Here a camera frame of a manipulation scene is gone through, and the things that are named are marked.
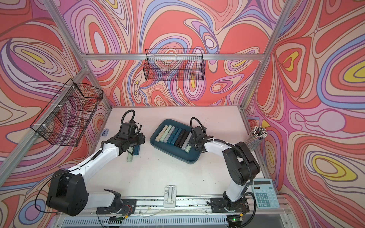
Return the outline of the teal pliers group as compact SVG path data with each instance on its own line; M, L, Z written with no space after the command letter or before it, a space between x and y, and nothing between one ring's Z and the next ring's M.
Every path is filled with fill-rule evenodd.
M136 145L133 147L133 156L138 156L140 153L140 145Z

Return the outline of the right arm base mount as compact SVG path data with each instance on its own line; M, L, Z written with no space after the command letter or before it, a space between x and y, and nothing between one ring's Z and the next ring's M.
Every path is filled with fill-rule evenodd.
M213 213L242 213L250 212L249 204L246 198L241 198L235 202L231 202L228 198L211 198L207 201L211 206Z

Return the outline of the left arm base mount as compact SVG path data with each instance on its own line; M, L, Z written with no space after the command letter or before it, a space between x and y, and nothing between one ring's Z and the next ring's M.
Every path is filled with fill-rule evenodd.
M109 207L98 207L97 215L127 215L134 214L136 210L137 199L119 199Z

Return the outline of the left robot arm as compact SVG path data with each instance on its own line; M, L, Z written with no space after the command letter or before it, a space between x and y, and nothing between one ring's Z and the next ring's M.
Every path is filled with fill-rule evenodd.
M103 141L98 151L66 171L55 172L50 180L46 205L69 216L92 208L110 214L119 213L123 207L120 193L109 189L90 192L86 185L109 162L145 143L141 129L141 124L133 120L121 123L119 132Z

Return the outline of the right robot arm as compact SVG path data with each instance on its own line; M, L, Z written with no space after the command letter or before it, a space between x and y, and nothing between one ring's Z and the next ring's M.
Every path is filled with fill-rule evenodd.
M224 197L229 202L240 200L254 178L260 173L260 166L249 146L244 142L232 144L206 134L205 127L191 129L193 147L202 153L213 153L224 158L231 182Z

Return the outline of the teal plastic storage box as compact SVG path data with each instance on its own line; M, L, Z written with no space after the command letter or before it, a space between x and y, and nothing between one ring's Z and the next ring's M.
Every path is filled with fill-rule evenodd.
M177 158L187 164L194 164L201 155L201 152L195 150L194 147L192 147L191 150L187 153L186 151L178 148L177 146L156 141L156 137L164 129L165 125L175 126L175 127L181 128L183 130L187 130L187 131L191 130L191 127L186 124L180 123L180 122L172 120L172 119L165 119L162 121L162 123L157 127L155 132L150 137L150 144L154 148L164 152L165 154L168 154L174 158Z

